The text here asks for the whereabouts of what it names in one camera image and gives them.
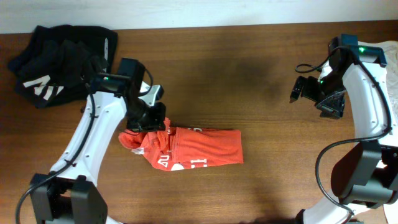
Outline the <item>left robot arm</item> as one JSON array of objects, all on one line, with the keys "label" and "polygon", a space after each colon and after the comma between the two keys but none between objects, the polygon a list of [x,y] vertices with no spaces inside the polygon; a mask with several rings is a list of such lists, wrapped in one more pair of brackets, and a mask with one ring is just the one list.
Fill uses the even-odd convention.
[{"label": "left robot arm", "polygon": [[35,174],[25,193],[37,223],[115,223],[101,196],[98,175],[119,123],[148,133],[165,128],[162,86],[144,83],[148,69],[123,58],[116,74],[98,73],[86,84],[88,97],[80,123],[48,174]]}]

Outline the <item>red t-shirt white lettering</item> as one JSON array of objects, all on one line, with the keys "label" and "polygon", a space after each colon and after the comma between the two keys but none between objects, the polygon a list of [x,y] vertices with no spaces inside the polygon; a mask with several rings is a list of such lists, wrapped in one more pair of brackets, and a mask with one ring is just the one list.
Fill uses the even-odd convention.
[{"label": "red t-shirt white lettering", "polygon": [[119,142],[162,171],[244,162],[239,130],[173,127],[168,118],[164,124],[164,131],[135,133],[125,130],[119,134]]}]

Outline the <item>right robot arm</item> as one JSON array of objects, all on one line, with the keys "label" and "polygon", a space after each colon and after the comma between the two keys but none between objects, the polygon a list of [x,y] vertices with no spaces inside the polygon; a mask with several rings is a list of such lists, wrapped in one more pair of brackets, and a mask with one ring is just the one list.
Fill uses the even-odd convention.
[{"label": "right robot arm", "polygon": [[353,223],[355,215],[382,208],[397,222],[397,121],[387,93],[387,59],[380,47],[342,34],[328,45],[318,66],[296,66],[290,100],[312,100],[323,118],[339,119],[350,104],[353,148],[331,172],[331,189],[295,223]]}]

